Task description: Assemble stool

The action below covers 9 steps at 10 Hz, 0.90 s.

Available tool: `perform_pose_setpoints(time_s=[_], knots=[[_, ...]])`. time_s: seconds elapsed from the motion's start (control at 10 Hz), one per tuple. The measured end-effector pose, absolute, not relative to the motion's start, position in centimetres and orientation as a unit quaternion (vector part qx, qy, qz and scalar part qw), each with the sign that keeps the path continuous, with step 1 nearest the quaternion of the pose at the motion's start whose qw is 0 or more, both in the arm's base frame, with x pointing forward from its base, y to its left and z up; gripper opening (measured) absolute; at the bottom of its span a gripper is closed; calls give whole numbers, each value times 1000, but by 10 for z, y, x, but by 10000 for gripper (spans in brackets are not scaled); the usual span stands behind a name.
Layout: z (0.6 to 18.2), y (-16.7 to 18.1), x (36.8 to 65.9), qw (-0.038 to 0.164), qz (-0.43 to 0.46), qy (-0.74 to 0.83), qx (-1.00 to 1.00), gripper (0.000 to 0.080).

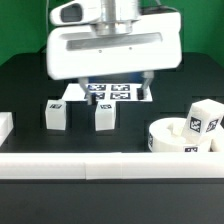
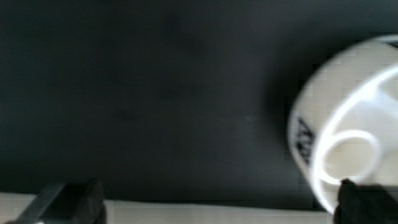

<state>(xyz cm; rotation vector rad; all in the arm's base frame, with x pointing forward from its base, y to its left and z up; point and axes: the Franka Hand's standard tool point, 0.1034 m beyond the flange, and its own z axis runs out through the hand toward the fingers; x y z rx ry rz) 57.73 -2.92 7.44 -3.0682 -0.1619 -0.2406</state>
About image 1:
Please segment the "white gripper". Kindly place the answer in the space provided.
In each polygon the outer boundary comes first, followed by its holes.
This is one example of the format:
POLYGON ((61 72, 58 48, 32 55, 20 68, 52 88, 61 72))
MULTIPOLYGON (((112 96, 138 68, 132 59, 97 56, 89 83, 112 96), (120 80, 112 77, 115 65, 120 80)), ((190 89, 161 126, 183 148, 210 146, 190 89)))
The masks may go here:
POLYGON ((48 75, 54 80, 79 78, 87 104, 95 105, 87 77, 144 71, 137 89, 137 98, 144 100, 154 79, 150 70, 180 64, 180 29, 178 12, 145 15, 126 35, 99 36, 91 25, 56 28, 47 42, 48 75))

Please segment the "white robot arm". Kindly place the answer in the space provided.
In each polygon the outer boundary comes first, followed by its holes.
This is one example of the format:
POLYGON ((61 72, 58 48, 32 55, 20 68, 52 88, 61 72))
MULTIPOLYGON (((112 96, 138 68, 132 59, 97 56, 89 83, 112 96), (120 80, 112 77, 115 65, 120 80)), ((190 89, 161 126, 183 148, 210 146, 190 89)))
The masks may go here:
POLYGON ((82 89, 90 77, 141 72, 142 100, 153 73, 182 60, 181 14, 162 4, 141 9, 139 0, 71 0, 53 9, 50 21, 48 75, 76 78, 82 89))

